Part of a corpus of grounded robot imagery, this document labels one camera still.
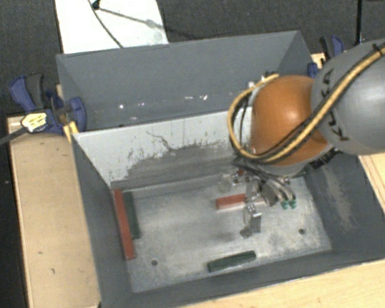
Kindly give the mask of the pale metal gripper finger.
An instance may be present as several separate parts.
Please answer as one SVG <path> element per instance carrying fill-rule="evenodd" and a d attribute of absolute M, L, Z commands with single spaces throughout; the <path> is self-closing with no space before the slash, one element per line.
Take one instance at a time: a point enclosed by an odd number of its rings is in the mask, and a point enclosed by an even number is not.
<path fill-rule="evenodd" d="M 222 175 L 218 181 L 220 193 L 230 192 L 234 188 L 241 186 L 245 182 L 245 177 L 237 173 Z"/>
<path fill-rule="evenodd" d="M 240 235 L 243 238 L 260 233 L 262 213 L 256 209 L 255 204 L 246 205 L 242 217 L 244 227 L 240 230 Z"/>

